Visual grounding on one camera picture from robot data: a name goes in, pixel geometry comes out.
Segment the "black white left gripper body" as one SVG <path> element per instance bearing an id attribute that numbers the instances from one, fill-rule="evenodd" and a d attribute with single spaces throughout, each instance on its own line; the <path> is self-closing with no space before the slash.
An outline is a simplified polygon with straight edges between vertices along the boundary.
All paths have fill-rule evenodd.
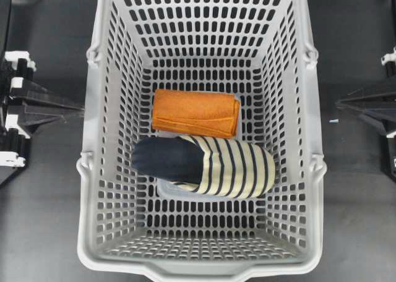
<path id="1" fill-rule="evenodd" d="M 12 92 L 31 79 L 35 63 L 27 51 L 1 54 L 1 184 L 27 166 L 31 134 L 22 127 L 23 101 Z"/>

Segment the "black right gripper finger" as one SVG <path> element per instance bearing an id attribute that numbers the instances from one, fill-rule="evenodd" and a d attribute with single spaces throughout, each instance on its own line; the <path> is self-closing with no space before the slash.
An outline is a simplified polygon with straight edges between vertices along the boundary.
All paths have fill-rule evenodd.
<path id="1" fill-rule="evenodd" d="M 348 111 L 363 122 L 376 128 L 380 135 L 385 136 L 385 122 L 387 119 L 388 110 L 357 110 L 357 109 L 341 109 Z"/>
<path id="2" fill-rule="evenodd" d="M 339 109 L 393 110 L 395 109 L 395 88 L 362 88 L 341 97 L 336 102 Z"/>

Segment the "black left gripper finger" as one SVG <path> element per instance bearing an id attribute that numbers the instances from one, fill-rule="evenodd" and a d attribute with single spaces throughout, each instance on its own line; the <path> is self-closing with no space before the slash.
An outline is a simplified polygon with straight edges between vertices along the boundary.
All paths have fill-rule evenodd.
<path id="1" fill-rule="evenodd" d="M 55 108 L 84 110 L 84 106 L 69 98 L 57 95 L 55 92 L 23 77 L 14 77 L 11 80 L 10 98 L 33 102 L 39 105 L 48 105 Z"/>
<path id="2" fill-rule="evenodd" d="M 33 135 L 39 127 L 83 116 L 83 108 L 22 105 L 18 113 L 18 126 Z"/>

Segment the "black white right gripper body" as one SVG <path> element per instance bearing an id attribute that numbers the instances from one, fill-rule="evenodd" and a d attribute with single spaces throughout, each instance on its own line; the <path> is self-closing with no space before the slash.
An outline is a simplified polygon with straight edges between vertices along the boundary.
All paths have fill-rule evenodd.
<path id="1" fill-rule="evenodd" d="M 390 92 L 384 98 L 390 105 L 385 122 L 385 152 L 386 152 L 386 173 L 395 181 L 395 47 L 391 53 L 381 57 L 381 64 L 386 69 L 387 84 Z"/>

